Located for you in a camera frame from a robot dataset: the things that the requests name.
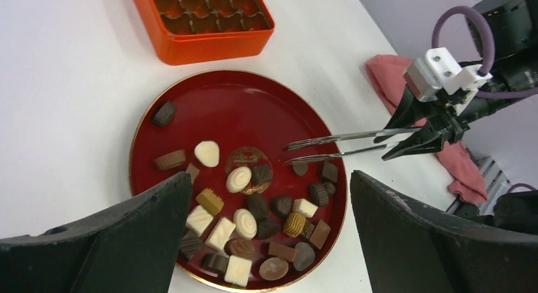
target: metal tweezers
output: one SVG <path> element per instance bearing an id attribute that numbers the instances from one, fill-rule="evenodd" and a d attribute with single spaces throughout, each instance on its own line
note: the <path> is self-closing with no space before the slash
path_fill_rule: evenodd
<path id="1" fill-rule="evenodd" d="M 338 142 L 338 141 L 355 140 L 355 139 L 363 139 L 363 138 L 376 138 L 379 136 L 393 136 L 393 135 L 402 134 L 402 133 L 414 133 L 416 131 L 419 131 L 421 128 L 422 127 L 383 129 L 383 130 L 377 130 L 377 131 L 367 131 L 364 133 L 348 133 L 348 134 L 338 134 L 335 136 L 324 136 L 321 138 L 314 138 L 314 139 L 290 143 L 284 148 L 284 151 L 297 150 L 300 148 L 333 143 L 333 142 Z M 349 157 L 351 155 L 357 155 L 360 153 L 373 152 L 376 150 L 383 150 L 386 148 L 394 148 L 399 143 L 400 142 L 385 143 L 385 144 L 375 145 L 372 147 L 361 148 L 358 150 L 352 150 L 349 152 L 338 152 L 338 153 L 331 153 L 331 154 L 325 154 L 325 155 L 309 155 L 306 157 L 298 157 L 298 158 L 288 160 L 284 164 L 303 164 L 303 163 L 311 163 L 311 162 L 337 159 L 337 158 L 342 158 L 342 157 Z"/>

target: red plate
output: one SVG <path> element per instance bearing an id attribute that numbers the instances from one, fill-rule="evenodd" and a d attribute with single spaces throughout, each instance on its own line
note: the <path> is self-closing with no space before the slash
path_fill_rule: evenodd
<path id="1" fill-rule="evenodd" d="M 177 113 L 168 126 L 157 127 L 151 123 L 153 114 L 166 101 L 172 101 Z M 299 177 L 283 162 L 302 155 L 334 153 L 335 144 L 304 148 L 295 152 L 282 149 L 292 141 L 330 135 L 320 117 L 299 96 L 285 86 L 266 77 L 239 71 L 212 71 L 188 77 L 163 92 L 148 108 L 135 133 L 131 149 L 130 180 L 133 195 L 137 195 L 157 183 L 183 171 L 191 162 L 200 169 L 194 182 L 191 208 L 197 204 L 196 195 L 203 188 L 212 188 L 224 200 L 223 210 L 213 219 L 204 232 L 205 240 L 217 220 L 227 217 L 233 220 L 235 210 L 246 207 L 243 193 L 232 194 L 226 189 L 227 173 L 239 165 L 255 165 L 269 161 L 273 169 L 273 181 L 266 189 L 258 190 L 266 200 L 278 195 L 290 195 L 294 199 L 309 199 L 307 187 L 320 182 L 320 164 L 309 164 L 308 172 Z M 215 168 L 206 168 L 194 157 L 194 147 L 200 141 L 213 140 L 220 146 L 220 162 Z M 170 171 L 158 171 L 153 160 L 169 152 L 184 149 L 187 161 L 183 167 Z M 253 239 L 258 255 L 246 289 L 266 291 L 289 285 L 309 274 L 332 249 L 343 224 L 347 184 L 342 160 L 333 160 L 339 168 L 336 194 L 329 205 L 320 207 L 309 221 L 323 219 L 332 230 L 321 251 L 317 251 L 314 263 L 305 271 L 295 271 L 290 264 L 288 274 L 280 280 L 268 282 L 258 273 L 259 266 L 268 258 L 268 241 Z M 300 238 L 290 238 L 282 232 L 271 239 L 294 247 Z M 194 278 L 213 287 L 237 292 L 240 288 L 224 282 L 220 277 L 201 269 L 205 254 L 211 249 L 204 246 L 186 262 L 178 258 L 178 265 Z"/>

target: red cloth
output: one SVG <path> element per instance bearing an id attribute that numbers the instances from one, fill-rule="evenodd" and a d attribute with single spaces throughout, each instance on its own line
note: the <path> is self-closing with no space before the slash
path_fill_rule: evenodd
<path id="1" fill-rule="evenodd" d="M 374 89 L 390 114 L 394 114 L 402 99 L 405 87 L 403 73 L 411 61 L 410 58 L 395 55 L 377 55 L 366 63 Z M 452 193 L 469 203 L 487 200 L 484 178 L 460 141 L 453 145 L 445 144 L 443 151 L 437 153 L 437 158 L 455 179 L 448 186 Z"/>

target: orange box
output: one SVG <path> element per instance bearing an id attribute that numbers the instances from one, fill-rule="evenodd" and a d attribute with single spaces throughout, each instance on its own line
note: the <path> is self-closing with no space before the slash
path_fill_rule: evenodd
<path id="1" fill-rule="evenodd" d="M 134 0 L 170 65 L 258 55 L 275 23 L 262 0 Z"/>

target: tabletop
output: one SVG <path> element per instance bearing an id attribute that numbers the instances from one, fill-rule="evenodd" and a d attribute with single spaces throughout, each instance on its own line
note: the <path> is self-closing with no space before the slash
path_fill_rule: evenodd
<path id="1" fill-rule="evenodd" d="M 38 235 L 130 197 L 129 149 L 148 104 L 188 75 L 248 70 L 305 99 L 334 134 L 390 118 L 364 64 L 394 54 L 359 0 L 264 0 L 276 28 L 254 57 L 169 66 L 132 0 L 0 0 L 0 238 Z M 341 150 L 370 145 L 346 141 Z M 446 209 L 452 181 L 432 155 L 349 157 L 394 189 Z M 371 292 L 351 205 L 339 240 L 310 275 L 281 292 Z M 177 270 L 170 292 L 214 292 Z"/>

